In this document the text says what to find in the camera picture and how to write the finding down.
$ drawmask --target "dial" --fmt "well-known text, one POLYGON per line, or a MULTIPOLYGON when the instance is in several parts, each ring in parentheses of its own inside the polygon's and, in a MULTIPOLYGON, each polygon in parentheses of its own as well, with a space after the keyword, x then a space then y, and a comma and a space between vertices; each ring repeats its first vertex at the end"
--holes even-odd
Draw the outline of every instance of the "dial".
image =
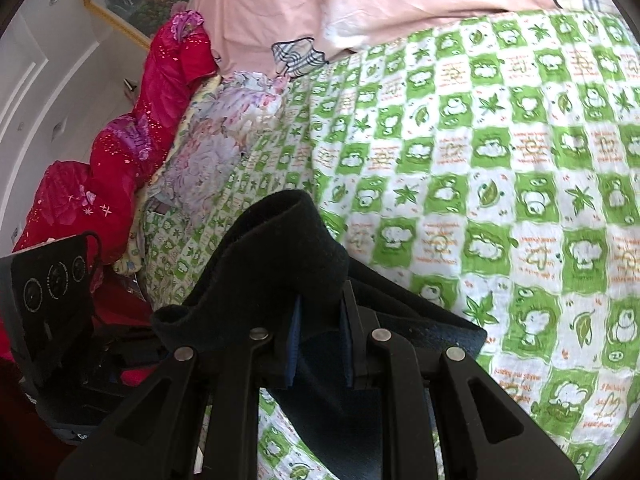
POLYGON ((24 306, 29 312, 37 312, 42 304, 42 286, 35 278, 31 278, 25 285, 22 292, 24 306))
POLYGON ((54 300, 59 300, 66 294, 68 286, 69 273, 66 270, 66 265, 62 262, 53 264, 47 275, 47 288, 51 297, 54 300))
POLYGON ((71 275, 76 282, 81 282, 86 274, 86 263, 82 256, 76 256, 74 264, 71 266, 71 275))

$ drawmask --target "quilt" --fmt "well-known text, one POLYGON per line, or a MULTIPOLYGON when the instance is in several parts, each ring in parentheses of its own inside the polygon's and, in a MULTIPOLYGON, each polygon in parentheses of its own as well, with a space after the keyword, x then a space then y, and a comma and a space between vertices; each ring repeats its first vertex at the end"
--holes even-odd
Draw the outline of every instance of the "quilt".
MULTIPOLYGON (((194 234, 146 211, 149 294, 181 302, 242 211, 305 189, 351 255, 487 330, 479 363, 587 478, 640 405, 639 50, 540 10, 298 78, 194 234)), ((261 479, 331 478, 266 394, 260 421, 261 479)))

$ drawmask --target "blue gripper pad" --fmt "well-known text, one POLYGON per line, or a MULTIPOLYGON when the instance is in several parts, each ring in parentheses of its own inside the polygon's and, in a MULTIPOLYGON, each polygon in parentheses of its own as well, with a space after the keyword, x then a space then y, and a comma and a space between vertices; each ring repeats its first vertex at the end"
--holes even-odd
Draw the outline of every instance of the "blue gripper pad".
POLYGON ((287 365, 285 368, 285 380, 287 388, 293 386, 293 377, 296 375, 296 366, 298 364, 298 352, 300 350, 300 328, 302 325, 302 308, 301 298, 296 298, 296 306, 293 308, 291 315, 291 324, 289 325, 289 334, 287 335, 287 365))
POLYGON ((353 388, 353 343, 344 300, 340 302, 340 350, 342 351, 342 368, 347 388, 353 388))

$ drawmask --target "black fabric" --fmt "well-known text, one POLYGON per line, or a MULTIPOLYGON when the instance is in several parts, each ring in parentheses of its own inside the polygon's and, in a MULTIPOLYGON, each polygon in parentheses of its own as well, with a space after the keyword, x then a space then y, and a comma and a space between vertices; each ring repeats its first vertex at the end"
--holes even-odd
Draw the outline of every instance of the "black fabric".
POLYGON ((346 279, 357 303, 414 346, 452 345, 478 355, 486 332, 348 257, 311 198, 285 190, 245 211, 221 241, 183 305, 162 307, 152 326, 169 348, 199 351, 271 326, 302 297, 302 344, 294 386, 272 391, 302 440, 340 480, 380 478, 380 395, 345 386, 339 300, 346 279))

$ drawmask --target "silver bolt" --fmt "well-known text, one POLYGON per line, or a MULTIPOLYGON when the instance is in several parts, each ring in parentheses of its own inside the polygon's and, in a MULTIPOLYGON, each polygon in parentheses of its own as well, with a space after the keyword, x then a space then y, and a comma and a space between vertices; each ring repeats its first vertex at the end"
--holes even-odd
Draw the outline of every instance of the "silver bolt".
POLYGON ((377 328, 373 332, 371 332, 371 337, 375 341, 380 341, 384 343, 385 341, 389 341, 391 339, 391 332, 386 328, 377 328))
POLYGON ((256 327, 249 331, 249 337, 254 341, 262 341, 269 337, 269 331, 266 328, 256 327))
POLYGON ((462 361, 466 356, 465 351, 458 346, 451 346, 447 348, 447 357, 452 361, 462 361))
POLYGON ((176 361, 184 362, 193 358, 193 348, 190 346, 181 346, 174 352, 176 361))

